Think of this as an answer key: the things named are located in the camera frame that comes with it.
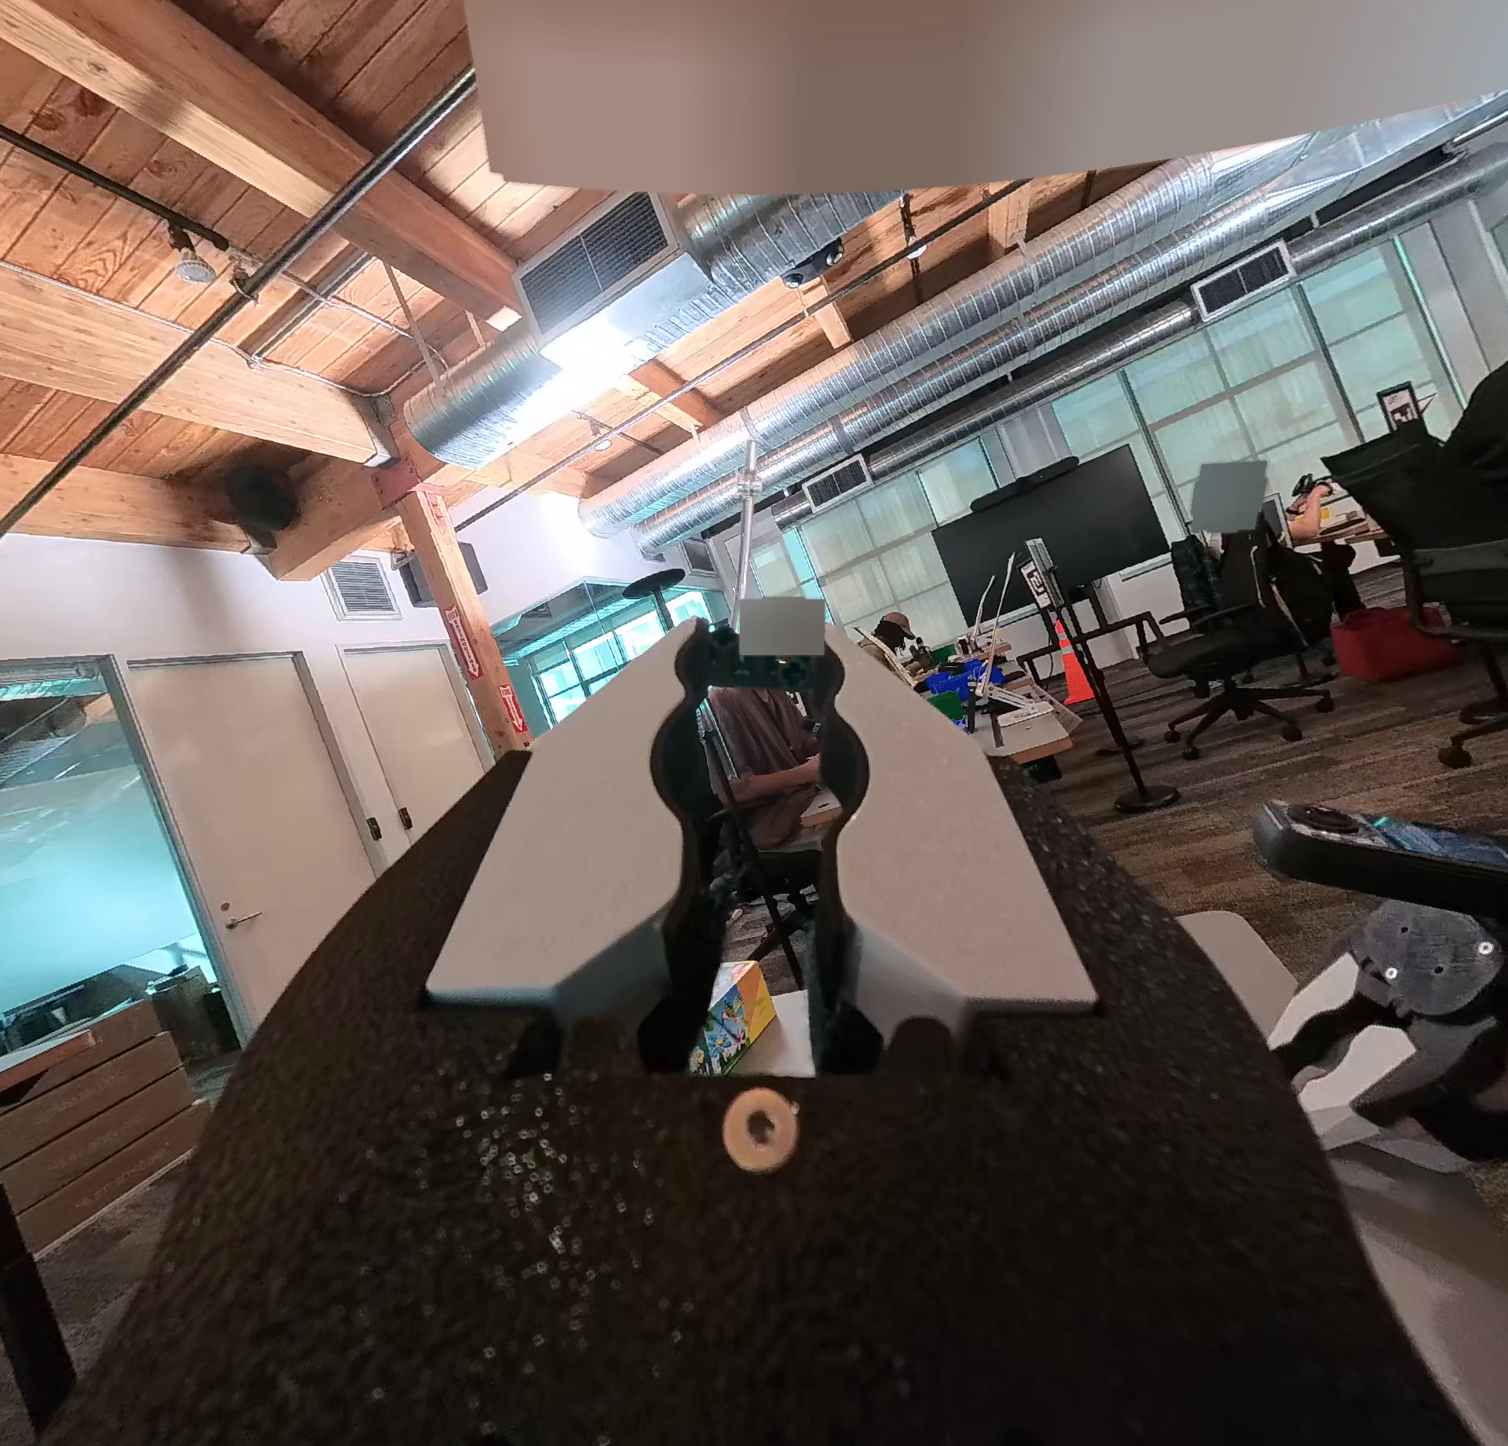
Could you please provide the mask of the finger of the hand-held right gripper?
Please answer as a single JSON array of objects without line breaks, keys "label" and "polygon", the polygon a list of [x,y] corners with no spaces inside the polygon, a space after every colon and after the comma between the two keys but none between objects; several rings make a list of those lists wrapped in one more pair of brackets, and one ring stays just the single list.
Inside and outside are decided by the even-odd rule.
[{"label": "finger of the hand-held right gripper", "polygon": [[1381,1025],[1363,1029],[1329,1069],[1309,1067],[1295,1076],[1297,1105],[1309,1120],[1322,1152],[1374,1148],[1413,1152],[1428,1147],[1428,1135],[1410,1118],[1401,1128],[1385,1128],[1359,1111],[1359,1101],[1388,1076],[1413,1071],[1416,1046],[1403,1030]]},{"label": "finger of the hand-held right gripper", "polygon": [[1273,1054],[1344,1054],[1368,1027],[1368,998],[1361,972],[1341,953],[1314,980],[1299,988],[1268,1034]]}]

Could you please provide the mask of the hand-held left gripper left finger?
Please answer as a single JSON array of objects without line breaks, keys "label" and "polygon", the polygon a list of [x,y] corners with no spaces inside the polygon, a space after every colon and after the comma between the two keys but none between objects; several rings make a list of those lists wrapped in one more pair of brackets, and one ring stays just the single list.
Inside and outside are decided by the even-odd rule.
[{"label": "hand-held left gripper left finger", "polygon": [[530,748],[430,966],[437,1007],[560,1027],[661,1004],[696,1020],[718,968],[698,731],[715,645],[688,620]]}]

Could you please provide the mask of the dark green brick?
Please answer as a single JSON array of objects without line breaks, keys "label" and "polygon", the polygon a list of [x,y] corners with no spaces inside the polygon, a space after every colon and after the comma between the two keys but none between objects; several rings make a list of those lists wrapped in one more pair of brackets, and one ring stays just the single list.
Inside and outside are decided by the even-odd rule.
[{"label": "dark green brick", "polygon": [[826,682],[824,657],[755,653],[730,623],[708,630],[706,687],[804,694]]}]

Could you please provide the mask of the grey desk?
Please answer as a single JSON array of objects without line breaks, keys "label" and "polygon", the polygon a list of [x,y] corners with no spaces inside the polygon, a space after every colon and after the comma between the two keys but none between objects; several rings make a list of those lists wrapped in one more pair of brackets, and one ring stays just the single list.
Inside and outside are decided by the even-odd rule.
[{"label": "grey desk", "polygon": [[[1218,970],[1262,1034],[1272,1036],[1295,983],[1255,929],[1230,911],[1177,924]],[[806,992],[775,998],[767,1027],[735,1078],[809,1079]],[[1472,1185],[1465,1162],[1422,1131],[1358,1135],[1314,1086],[1300,1103],[1322,1147],[1366,1261],[1403,1332],[1475,1443],[1506,1445],[1504,1231]]]}]

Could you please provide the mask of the wooden office desk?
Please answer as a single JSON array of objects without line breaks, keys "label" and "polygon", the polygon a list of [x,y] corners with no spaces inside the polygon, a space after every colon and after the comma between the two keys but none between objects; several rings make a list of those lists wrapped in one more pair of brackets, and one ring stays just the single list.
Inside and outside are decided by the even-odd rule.
[{"label": "wooden office desk", "polygon": [[[26,1098],[48,1071],[92,1046],[92,1032],[82,1029],[3,1056],[3,1111]],[[75,1372],[6,1192],[1,1192],[1,1342],[30,1428],[40,1436],[72,1391]]]}]

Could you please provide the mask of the wooden work table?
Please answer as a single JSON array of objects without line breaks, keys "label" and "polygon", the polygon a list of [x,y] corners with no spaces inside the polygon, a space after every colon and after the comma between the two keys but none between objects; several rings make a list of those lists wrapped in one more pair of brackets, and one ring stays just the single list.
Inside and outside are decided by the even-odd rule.
[{"label": "wooden work table", "polygon": [[972,709],[970,739],[987,758],[1026,764],[1068,748],[1082,719],[1050,695],[1006,692]]}]

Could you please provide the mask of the black office chair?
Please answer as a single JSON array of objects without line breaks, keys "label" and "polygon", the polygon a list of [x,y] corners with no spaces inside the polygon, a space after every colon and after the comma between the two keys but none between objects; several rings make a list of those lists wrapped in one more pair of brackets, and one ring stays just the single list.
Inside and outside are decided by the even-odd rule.
[{"label": "black office chair", "polygon": [[1194,711],[1167,722],[1164,743],[1176,744],[1183,759],[1199,758],[1199,739],[1223,717],[1247,722],[1272,721],[1285,741],[1299,741],[1302,727],[1285,702],[1309,702],[1312,712],[1334,709],[1329,680],[1304,675],[1295,667],[1297,637],[1257,576],[1253,529],[1226,534],[1233,546],[1221,571],[1221,606],[1236,613],[1236,625],[1204,632],[1183,632],[1161,640],[1146,655],[1147,672],[1157,680],[1186,680],[1199,702]]},{"label": "black office chair", "polygon": [[1422,419],[1326,456],[1324,470],[1396,547],[1413,626],[1485,669],[1492,702],[1464,707],[1462,727],[1438,751],[1443,768],[1467,768],[1467,743],[1506,729],[1504,493],[1445,456]]},{"label": "black office chair", "polygon": [[819,847],[758,850],[740,815],[725,813],[708,823],[710,896],[725,928],[740,908],[763,909],[763,933],[747,955],[755,965],[780,958],[789,983],[804,988],[806,951],[816,926]]}]

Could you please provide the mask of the white door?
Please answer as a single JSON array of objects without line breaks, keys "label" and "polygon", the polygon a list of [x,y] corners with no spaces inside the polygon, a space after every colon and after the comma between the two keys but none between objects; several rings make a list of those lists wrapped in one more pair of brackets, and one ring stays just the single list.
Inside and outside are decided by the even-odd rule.
[{"label": "white door", "polygon": [[299,658],[127,665],[134,712],[255,1030],[375,871]]},{"label": "white door", "polygon": [[341,663],[412,847],[491,761],[454,658],[440,645],[397,645],[344,648]]}]

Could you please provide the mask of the colourful toy brick box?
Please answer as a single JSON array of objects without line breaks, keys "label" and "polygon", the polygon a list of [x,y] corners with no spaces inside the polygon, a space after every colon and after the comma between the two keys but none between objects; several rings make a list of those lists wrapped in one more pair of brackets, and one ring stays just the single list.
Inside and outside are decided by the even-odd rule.
[{"label": "colourful toy brick box", "polygon": [[758,963],[718,966],[706,1015],[688,1052],[688,1076],[726,1076],[775,1019],[774,1000]]}]

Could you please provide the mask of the black stand with tag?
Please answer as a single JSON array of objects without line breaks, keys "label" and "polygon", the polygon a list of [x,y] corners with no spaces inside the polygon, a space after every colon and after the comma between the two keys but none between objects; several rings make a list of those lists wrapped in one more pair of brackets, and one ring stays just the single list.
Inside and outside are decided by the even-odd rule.
[{"label": "black stand with tag", "polygon": [[1058,633],[1060,657],[1063,663],[1073,658],[1082,680],[1088,685],[1100,721],[1107,736],[1129,775],[1130,786],[1114,800],[1114,810],[1120,815],[1142,815],[1164,812],[1179,800],[1177,788],[1169,785],[1147,783],[1140,773],[1135,751],[1107,694],[1107,687],[1092,658],[1090,648],[1082,635],[1077,615],[1068,605],[1058,586],[1056,573],[1051,566],[1046,546],[1041,539],[1031,539],[1024,544],[1029,564],[1023,568],[1023,579],[1039,608],[1048,611],[1051,625]]}]

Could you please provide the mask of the red bag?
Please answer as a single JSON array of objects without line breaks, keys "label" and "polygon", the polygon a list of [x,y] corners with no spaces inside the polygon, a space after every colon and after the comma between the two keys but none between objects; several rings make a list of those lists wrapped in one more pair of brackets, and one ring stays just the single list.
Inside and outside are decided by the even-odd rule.
[{"label": "red bag", "polygon": [[1356,682],[1403,682],[1460,665],[1460,647],[1423,635],[1405,608],[1361,608],[1337,618],[1331,645],[1341,674]]}]

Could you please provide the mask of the white ceiling air unit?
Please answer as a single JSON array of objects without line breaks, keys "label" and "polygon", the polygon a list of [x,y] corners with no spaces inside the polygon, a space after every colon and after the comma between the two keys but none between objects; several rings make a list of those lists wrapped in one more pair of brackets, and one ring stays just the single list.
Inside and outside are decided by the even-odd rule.
[{"label": "white ceiling air unit", "polygon": [[617,192],[514,275],[540,355],[568,372],[614,377],[657,355],[715,293],[674,206]]}]

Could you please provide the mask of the ceiling sprinkler pipe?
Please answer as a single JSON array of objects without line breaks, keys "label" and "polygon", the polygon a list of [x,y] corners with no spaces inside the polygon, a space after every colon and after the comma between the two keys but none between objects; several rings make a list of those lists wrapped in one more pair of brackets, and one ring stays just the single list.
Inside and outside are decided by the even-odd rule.
[{"label": "ceiling sprinkler pipe", "polygon": [[232,293],[218,305],[215,313],[195,327],[169,355],[166,355],[146,377],[142,377],[112,409],[97,423],[62,460],[58,460],[38,482],[35,482],[18,502],[9,505],[1,519],[1,534],[8,536],[21,519],[35,510],[65,478],[90,458],[107,438],[110,438],[146,399],[163,389],[169,379],[188,366],[190,359],[205,350],[222,330],[247,305],[254,305],[259,295],[311,249],[326,233],[343,221],[360,202],[392,174],[398,164],[418,147],[447,116],[450,116],[476,89],[472,68],[462,71],[449,88],[402,128],[392,145],[373,155],[311,219],[292,234],[270,259],[254,275],[232,283]]}]

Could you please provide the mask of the black wall screen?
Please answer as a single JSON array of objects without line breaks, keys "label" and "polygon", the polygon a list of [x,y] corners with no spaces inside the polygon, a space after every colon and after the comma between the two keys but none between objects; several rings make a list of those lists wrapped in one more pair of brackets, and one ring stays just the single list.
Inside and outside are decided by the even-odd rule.
[{"label": "black wall screen", "polygon": [[1029,541],[1043,542],[1071,600],[1169,549],[1129,445],[1088,460],[1068,456],[932,532],[967,626],[1034,606],[1023,579]]}]

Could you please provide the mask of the silver ventilation duct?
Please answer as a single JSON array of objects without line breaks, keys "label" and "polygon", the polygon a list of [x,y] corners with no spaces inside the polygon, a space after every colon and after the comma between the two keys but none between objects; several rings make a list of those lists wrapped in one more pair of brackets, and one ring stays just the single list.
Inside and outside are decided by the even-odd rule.
[{"label": "silver ventilation duct", "polygon": [[888,337],[859,344],[859,355],[838,376],[794,384],[782,401],[762,401],[743,418],[780,424],[782,411],[807,416],[824,399],[861,398],[1070,291],[1108,288],[1110,298],[1135,302],[1502,106],[1504,95],[1491,95],[1167,162],[1008,254],[1002,268],[898,322]]},{"label": "silver ventilation duct", "polygon": [[562,413],[562,379],[563,369],[513,327],[407,399],[403,421],[435,461],[479,470]]},{"label": "silver ventilation duct", "polygon": [[669,539],[674,527],[651,527],[647,520],[708,488],[735,483],[743,472],[748,443],[755,445],[760,477],[775,483],[792,470],[807,470],[804,456],[811,453],[836,451],[843,456],[901,423],[1001,379],[1008,369],[1130,312],[1130,298],[1114,300],[1108,288],[1070,291],[905,377],[871,387],[861,398],[843,403],[824,399],[807,416],[782,411],[780,424],[755,424],[737,414],[716,426],[705,443],[671,455],[664,468],[652,465],[637,470],[622,483],[595,493],[578,507],[578,519],[592,536],[602,539],[627,529],[661,532]]},{"label": "silver ventilation duct", "polygon": [[737,302],[779,283],[785,268],[838,236],[846,239],[900,197],[900,190],[708,194],[676,214],[711,286]]}]

